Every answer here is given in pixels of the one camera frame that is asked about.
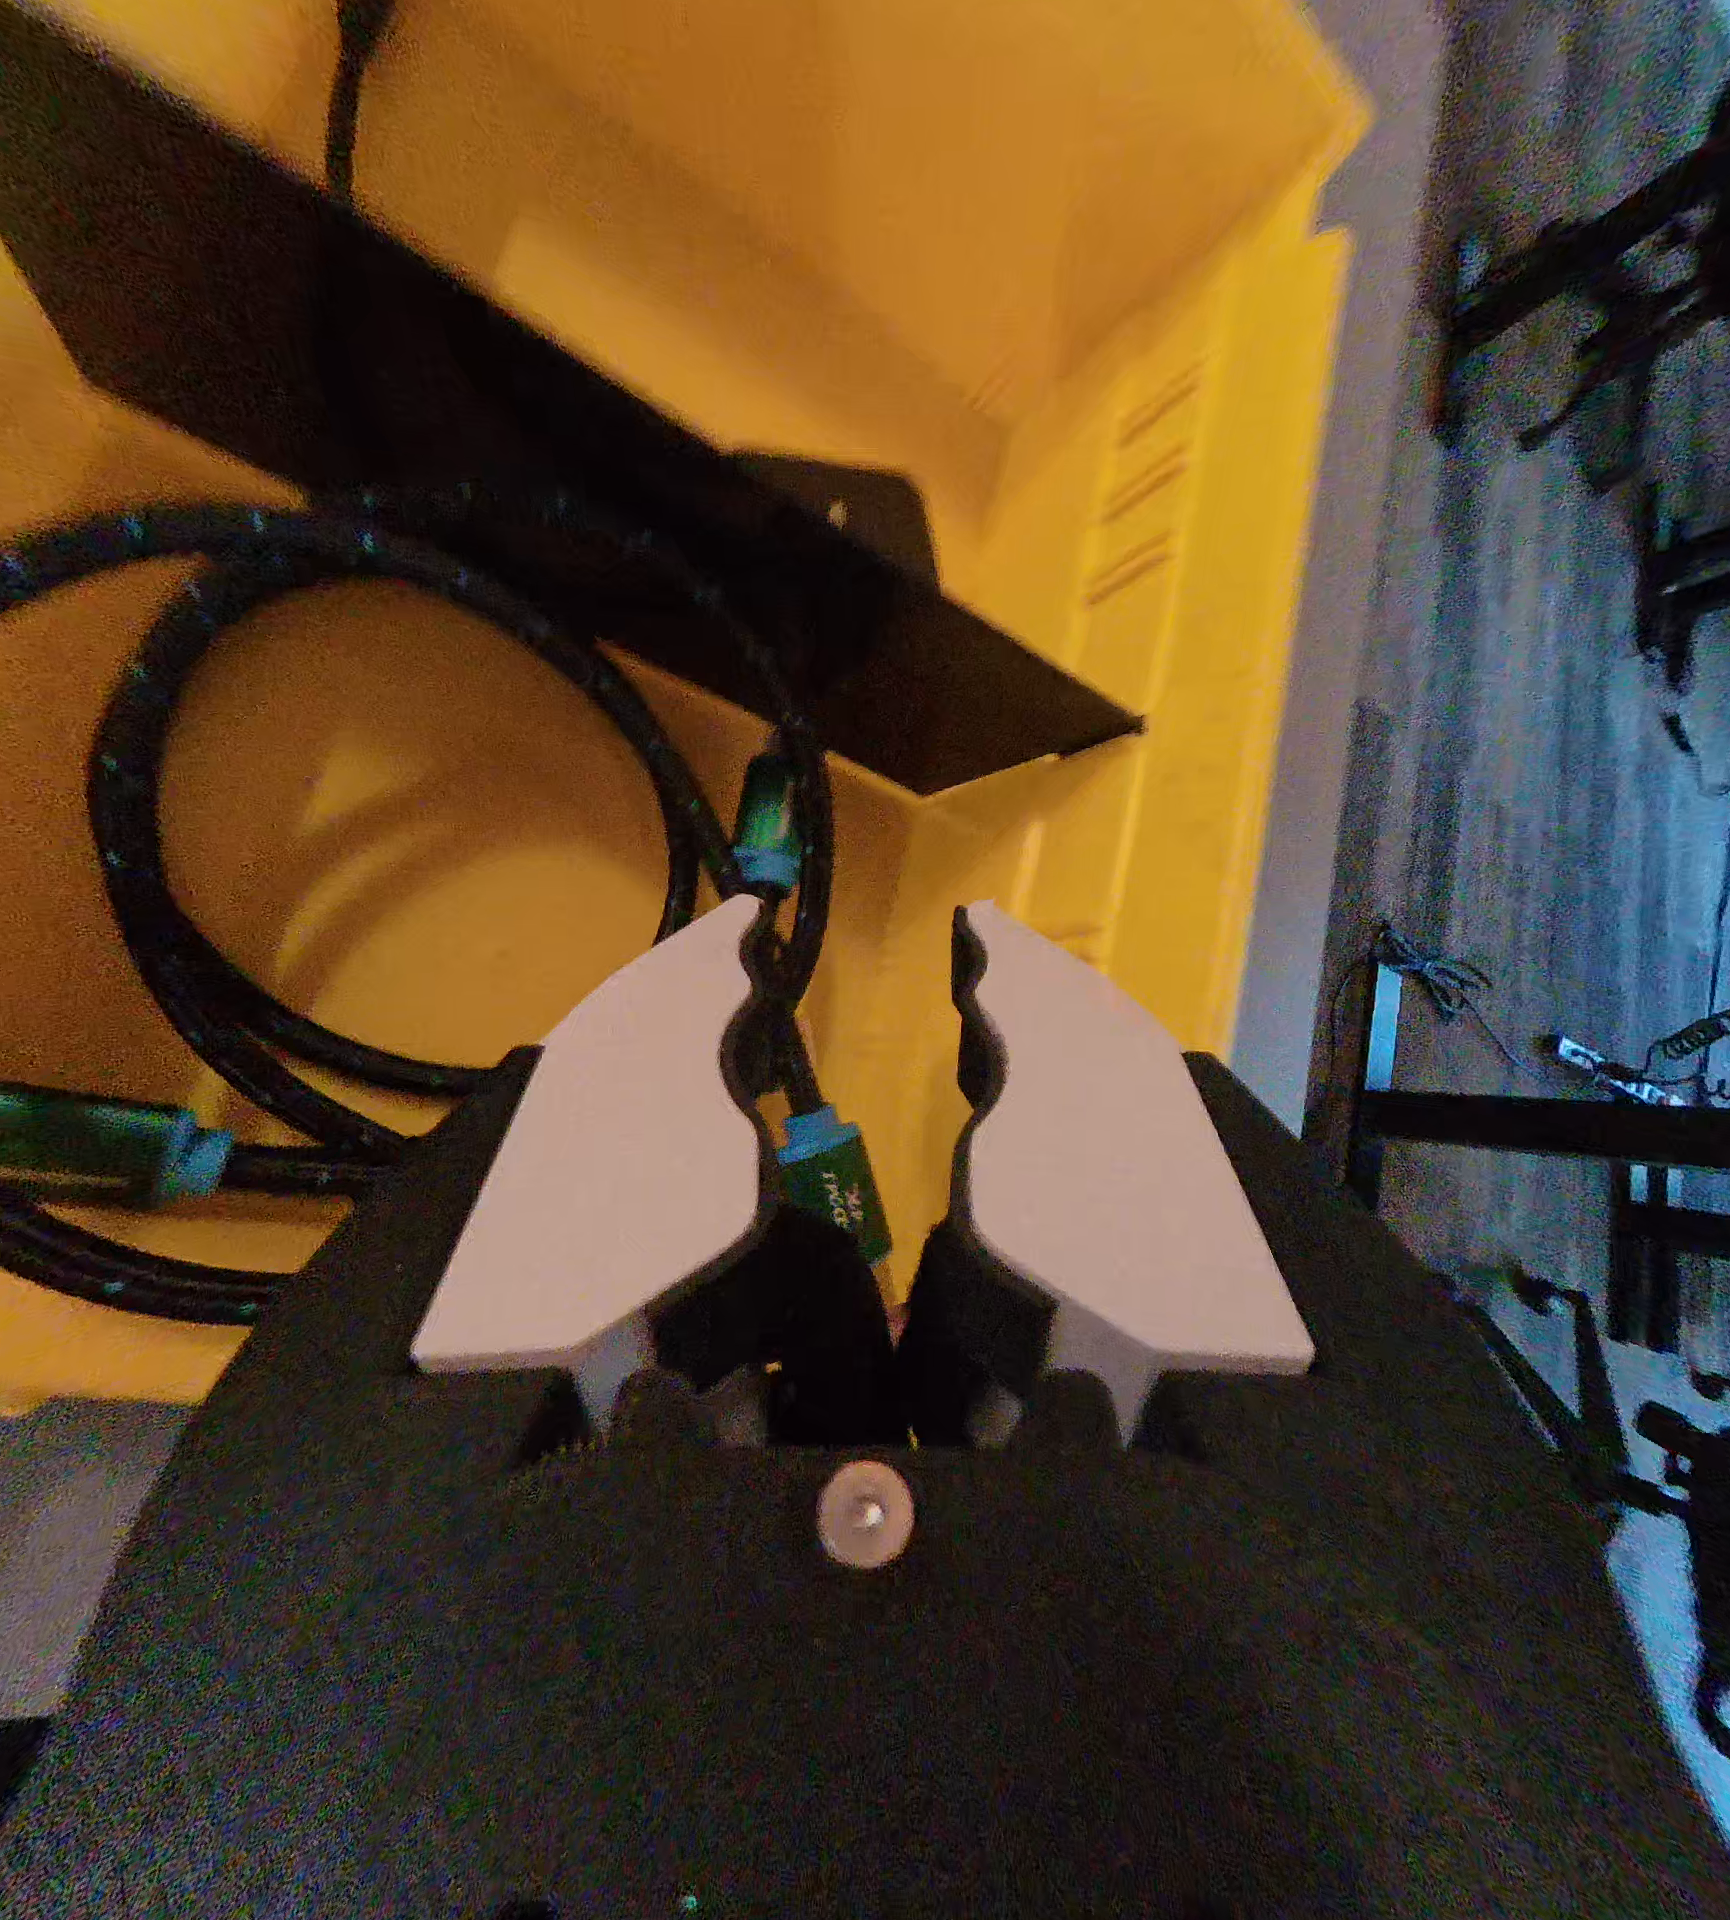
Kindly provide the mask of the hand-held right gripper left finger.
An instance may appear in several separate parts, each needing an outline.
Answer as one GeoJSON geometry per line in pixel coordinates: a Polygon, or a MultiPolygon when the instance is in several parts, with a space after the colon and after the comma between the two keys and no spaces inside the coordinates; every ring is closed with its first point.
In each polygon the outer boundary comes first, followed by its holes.
{"type": "Polygon", "coordinates": [[[411,1339],[418,1374],[560,1373],[610,1429],[660,1318],[757,1246],[777,1174],[736,1045],[762,931],[734,894],[545,1034],[411,1339]]]}

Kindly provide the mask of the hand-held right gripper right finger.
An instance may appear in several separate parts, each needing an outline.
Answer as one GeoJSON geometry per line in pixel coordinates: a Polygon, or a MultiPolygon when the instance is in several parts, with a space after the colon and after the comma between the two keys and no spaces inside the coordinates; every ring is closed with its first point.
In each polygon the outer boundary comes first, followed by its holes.
{"type": "Polygon", "coordinates": [[[1162,1380],[1310,1374],[1315,1344],[1174,1034],[995,902],[952,918],[947,1225],[963,1351],[1026,1402],[1094,1379],[1130,1443],[1162,1380]]]}

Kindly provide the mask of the yellow plastic bin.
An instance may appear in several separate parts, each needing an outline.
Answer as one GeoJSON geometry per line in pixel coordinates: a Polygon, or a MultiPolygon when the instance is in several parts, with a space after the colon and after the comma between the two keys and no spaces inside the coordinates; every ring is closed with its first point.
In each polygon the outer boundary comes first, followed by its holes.
{"type": "MultiPolygon", "coordinates": [[[[1229,1048],[1366,124],[1296,4],[19,4],[1141,720],[914,795],[830,750],[797,1017],[946,1211],[954,912],[1229,1048]]],[[[84,377],[0,241],[0,1080],[376,1163],[651,946],[776,729],[374,493],[84,377]]],[[[6,1220],[0,1404],[194,1402],[326,1191],[6,1220]]]]}

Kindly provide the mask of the black flat plate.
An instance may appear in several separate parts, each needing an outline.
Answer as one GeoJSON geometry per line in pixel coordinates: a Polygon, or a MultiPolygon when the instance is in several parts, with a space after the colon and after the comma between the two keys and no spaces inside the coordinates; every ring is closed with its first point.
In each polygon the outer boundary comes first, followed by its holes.
{"type": "Polygon", "coordinates": [[[0,4],[0,243],[85,380],[383,518],[748,714],[763,628],[830,753],[916,796],[1144,720],[709,448],[130,64],[0,4]]]}

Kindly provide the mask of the black desk frame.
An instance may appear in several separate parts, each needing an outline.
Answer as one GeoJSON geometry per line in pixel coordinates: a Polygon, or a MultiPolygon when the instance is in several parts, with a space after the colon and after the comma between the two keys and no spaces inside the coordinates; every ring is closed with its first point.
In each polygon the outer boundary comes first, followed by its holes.
{"type": "Polygon", "coordinates": [[[1471,1020],[1500,1059],[1513,1061],[1477,1003],[1491,979],[1377,925],[1363,962],[1341,984],[1363,990],[1341,1144],[1346,1188],[1368,1209],[1377,1204],[1390,1143],[1602,1165],[1611,1172],[1608,1332],[1628,1346],[1677,1353],[1686,1261],[1730,1265],[1730,1212],[1686,1204],[1676,1184],[1683,1174],[1730,1177],[1730,1080],[1695,1073],[1682,1101],[1679,1085],[1550,1034],[1540,1059],[1571,1077],[1578,1096],[1398,1090],[1407,992],[1445,1025],[1471,1020]]]}

